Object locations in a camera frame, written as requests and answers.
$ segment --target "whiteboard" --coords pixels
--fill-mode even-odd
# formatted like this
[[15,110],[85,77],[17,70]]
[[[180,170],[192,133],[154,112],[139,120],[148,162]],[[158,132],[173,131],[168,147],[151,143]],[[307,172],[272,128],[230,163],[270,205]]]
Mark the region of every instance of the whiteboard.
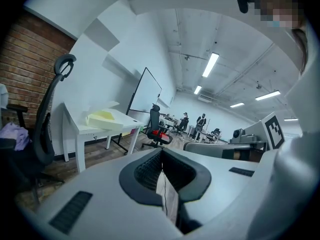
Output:
[[130,110],[150,113],[153,104],[156,104],[162,88],[145,68],[139,84],[135,90],[135,95],[130,106]]

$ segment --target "wooden floor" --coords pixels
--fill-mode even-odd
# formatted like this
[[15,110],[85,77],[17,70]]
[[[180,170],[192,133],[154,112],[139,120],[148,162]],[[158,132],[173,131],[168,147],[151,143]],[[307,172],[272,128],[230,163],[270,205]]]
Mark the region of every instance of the wooden floor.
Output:
[[[184,144],[189,141],[191,141],[191,139],[187,136],[186,133],[183,133],[183,138],[173,135],[172,142],[169,145],[163,145],[163,147],[171,147],[182,150]],[[120,144],[128,148],[130,142],[131,136],[127,135],[121,139]],[[138,152],[139,150],[153,149],[150,146],[144,146],[144,148],[141,148],[142,143],[150,142],[151,140],[148,139],[144,133],[139,133],[135,143],[136,148],[133,150],[132,155],[134,156],[134,153]],[[118,145],[116,145],[114,142],[111,141],[110,148],[108,150],[105,149],[105,146],[106,142],[104,141],[87,145],[84,147],[86,168],[124,156],[124,150],[120,148]],[[64,160],[53,161],[52,164],[46,167],[44,173],[56,176],[64,180],[65,182],[68,182],[78,174],[76,158],[70,158],[69,162],[65,162]],[[43,200],[45,200],[52,193],[54,193],[60,186],[60,183],[43,182],[43,186],[40,187],[38,190],[40,202],[43,202]],[[164,186],[165,176],[162,173],[158,180],[156,192],[162,195],[163,203],[165,203],[164,196],[166,197],[166,206],[168,209],[167,215],[171,219],[171,221],[174,222],[176,220],[178,195],[175,192],[174,188],[171,186],[168,179],[166,179],[166,188],[164,188]],[[29,208],[31,210],[35,210],[36,208],[31,191],[20,193],[16,197],[16,201],[19,205]]]

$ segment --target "chair headrest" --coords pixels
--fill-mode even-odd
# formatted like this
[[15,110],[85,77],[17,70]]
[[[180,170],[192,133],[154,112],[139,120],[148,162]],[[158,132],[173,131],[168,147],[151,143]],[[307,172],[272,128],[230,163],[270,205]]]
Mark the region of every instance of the chair headrest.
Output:
[[158,112],[160,111],[160,107],[158,105],[153,104],[152,110]]

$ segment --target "cable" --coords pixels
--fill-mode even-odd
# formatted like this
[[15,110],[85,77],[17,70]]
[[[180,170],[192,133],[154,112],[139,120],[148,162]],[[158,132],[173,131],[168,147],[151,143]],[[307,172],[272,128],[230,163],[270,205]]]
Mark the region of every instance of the cable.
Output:
[[164,206],[165,206],[165,214],[168,216],[168,208],[167,208],[167,198],[166,198],[166,185],[167,185],[167,180],[166,180],[166,175],[163,173],[164,177]]
[[125,140],[125,138],[124,138],[123,136],[122,136],[122,139],[123,139],[126,143],[128,143],[128,144],[130,145],[130,143],[129,143],[128,141],[126,141],[126,140]]

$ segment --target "fluorescent light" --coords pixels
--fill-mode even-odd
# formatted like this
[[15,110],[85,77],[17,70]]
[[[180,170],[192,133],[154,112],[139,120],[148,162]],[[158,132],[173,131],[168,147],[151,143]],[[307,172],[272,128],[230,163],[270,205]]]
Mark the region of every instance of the fluorescent light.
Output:
[[207,78],[211,72],[211,70],[213,69],[214,65],[216,64],[217,60],[219,58],[219,54],[216,53],[212,53],[211,57],[209,59],[208,64],[206,65],[206,68],[203,72],[203,77]]
[[235,108],[235,107],[239,107],[239,106],[242,106],[242,105],[244,105],[244,103],[241,102],[241,103],[238,103],[238,104],[230,106],[230,108]]
[[198,94],[198,92],[200,91],[201,88],[202,88],[202,86],[198,85],[194,91],[194,94]]
[[267,98],[270,98],[270,97],[273,97],[273,96],[277,96],[277,95],[280,95],[280,91],[276,90],[274,92],[271,92],[267,95],[263,95],[261,97],[258,97],[258,98],[255,98],[257,101],[261,101],[261,100],[264,100],[264,99],[267,99]]

